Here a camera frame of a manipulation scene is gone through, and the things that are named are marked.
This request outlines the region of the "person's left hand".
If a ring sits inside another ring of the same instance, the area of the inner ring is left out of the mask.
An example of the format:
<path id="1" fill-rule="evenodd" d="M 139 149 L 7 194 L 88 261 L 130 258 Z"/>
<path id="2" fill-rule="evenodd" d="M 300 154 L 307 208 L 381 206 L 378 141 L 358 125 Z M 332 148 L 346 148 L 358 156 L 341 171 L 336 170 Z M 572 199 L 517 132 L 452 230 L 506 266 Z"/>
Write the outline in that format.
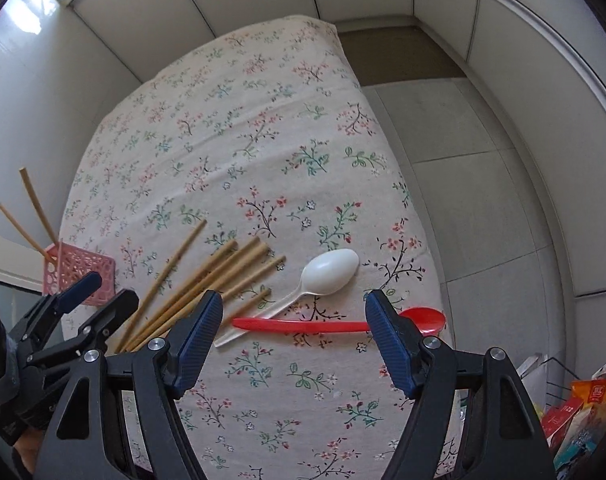
<path id="1" fill-rule="evenodd" d="M 13 448 L 21 457 L 24 468 L 33 474 L 36 468 L 38 454 L 44 440 L 45 433 L 35 428 L 28 428 L 24 434 L 16 440 Z"/>

